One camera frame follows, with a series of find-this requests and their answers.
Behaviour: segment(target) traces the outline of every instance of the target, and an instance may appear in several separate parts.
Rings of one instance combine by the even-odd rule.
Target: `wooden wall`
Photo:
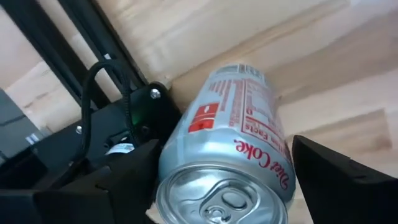
[[[95,63],[58,2],[40,3],[85,65]],[[213,69],[249,63],[275,86],[288,141],[303,134],[398,177],[398,1],[98,3],[147,79],[171,86],[181,110]],[[0,22],[8,31],[0,87],[37,126],[57,131],[77,120],[77,104],[4,11]],[[98,82],[120,97],[105,72]],[[300,189],[289,212],[290,223],[312,222]]]

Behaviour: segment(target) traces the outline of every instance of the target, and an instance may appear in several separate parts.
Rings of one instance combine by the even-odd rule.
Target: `silver can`
[[[264,75],[212,72],[162,151],[159,179],[168,224],[288,223],[295,173]]]

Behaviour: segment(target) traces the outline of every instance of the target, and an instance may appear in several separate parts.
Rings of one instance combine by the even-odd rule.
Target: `can top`
[[[286,207],[273,190],[223,166],[180,169],[160,184],[156,199],[168,224],[287,223]]]

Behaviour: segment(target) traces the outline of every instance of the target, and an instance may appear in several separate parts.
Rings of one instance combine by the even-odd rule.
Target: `red logo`
[[[212,129],[218,105],[219,103],[210,103],[200,106],[191,122],[191,125],[189,126],[188,132],[192,133],[202,129]]]
[[[259,167],[274,171],[276,177],[279,178],[279,185],[283,190],[286,190],[289,187],[289,175],[285,172],[285,169],[281,164],[278,162],[272,162],[272,158],[268,152],[264,152],[262,149],[254,147],[252,144],[244,141],[238,141],[235,139],[234,143],[237,144],[235,149],[238,152],[245,154],[247,160],[258,161]]]

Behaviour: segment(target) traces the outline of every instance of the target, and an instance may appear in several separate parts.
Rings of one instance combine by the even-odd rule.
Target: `black machine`
[[[79,102],[82,119],[0,167],[0,223],[153,223],[145,212],[155,200],[159,156],[181,113],[162,84],[142,78],[93,1],[59,1],[96,49],[99,62],[90,70],[34,0],[1,1]],[[103,38],[94,35],[99,32]],[[101,58],[104,52],[113,60]],[[101,68],[121,90],[121,100],[102,97],[94,82]],[[121,142],[135,150],[105,156]],[[294,137],[292,153],[315,224],[398,223],[398,179],[303,136]]]

